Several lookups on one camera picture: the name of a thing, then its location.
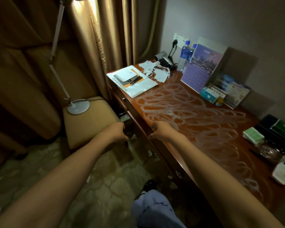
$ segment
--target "small bottle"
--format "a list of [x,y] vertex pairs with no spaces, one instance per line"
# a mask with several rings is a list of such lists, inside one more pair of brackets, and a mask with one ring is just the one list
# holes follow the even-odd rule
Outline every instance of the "small bottle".
[[181,55],[180,55],[180,60],[178,62],[178,65],[177,65],[177,70],[180,71],[180,72],[183,72],[183,69],[185,67],[185,63],[187,61],[187,58],[188,58],[188,53],[190,51],[190,47],[188,45],[190,45],[190,41],[186,41],[185,43],[186,45],[183,46],[183,48],[181,49]]
[[189,53],[188,53],[188,58],[187,58],[187,61],[186,61],[186,63],[185,63],[185,67],[184,67],[183,73],[186,72],[186,69],[187,69],[188,65],[190,64],[190,61],[191,61],[192,55],[193,55],[193,53],[194,53],[194,50],[195,50],[195,48],[196,48],[196,45],[197,45],[197,44],[194,44],[194,45],[192,46],[192,49],[190,49],[190,51],[189,51]]

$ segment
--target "right hand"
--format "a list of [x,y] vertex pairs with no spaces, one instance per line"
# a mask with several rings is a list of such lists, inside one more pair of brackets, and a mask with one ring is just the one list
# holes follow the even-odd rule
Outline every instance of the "right hand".
[[154,129],[154,133],[150,134],[148,138],[150,139],[158,139],[163,142],[171,142],[173,138],[179,132],[177,132],[175,129],[173,129],[168,122],[162,122],[162,121],[155,121],[153,125],[151,126],[152,129]]

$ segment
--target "wall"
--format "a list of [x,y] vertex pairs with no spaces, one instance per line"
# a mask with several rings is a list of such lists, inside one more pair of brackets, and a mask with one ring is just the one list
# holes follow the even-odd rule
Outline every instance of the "wall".
[[253,89],[242,106],[259,118],[270,113],[285,120],[285,0],[164,2],[160,51],[169,53],[174,33],[229,46],[224,72]]

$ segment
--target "wooden desk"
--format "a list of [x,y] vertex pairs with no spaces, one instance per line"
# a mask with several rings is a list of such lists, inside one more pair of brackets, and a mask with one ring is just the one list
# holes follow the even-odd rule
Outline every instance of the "wooden desk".
[[[155,120],[167,121],[227,170],[271,211],[285,195],[285,186],[270,176],[274,166],[255,156],[255,149],[242,136],[258,123],[258,119],[238,107],[217,107],[180,81],[182,73],[174,71],[165,83],[159,83],[145,93],[130,98],[109,80],[111,93],[141,131],[148,136]],[[183,183],[190,186],[194,178],[180,154],[169,144],[150,141]]]

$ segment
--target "power socket plate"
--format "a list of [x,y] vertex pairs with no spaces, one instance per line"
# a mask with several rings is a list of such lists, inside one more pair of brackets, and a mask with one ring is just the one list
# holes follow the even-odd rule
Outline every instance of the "power socket plate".
[[186,41],[188,41],[188,38],[184,38],[183,36],[178,35],[177,33],[174,34],[172,42],[177,39],[177,46],[182,48],[186,45]]

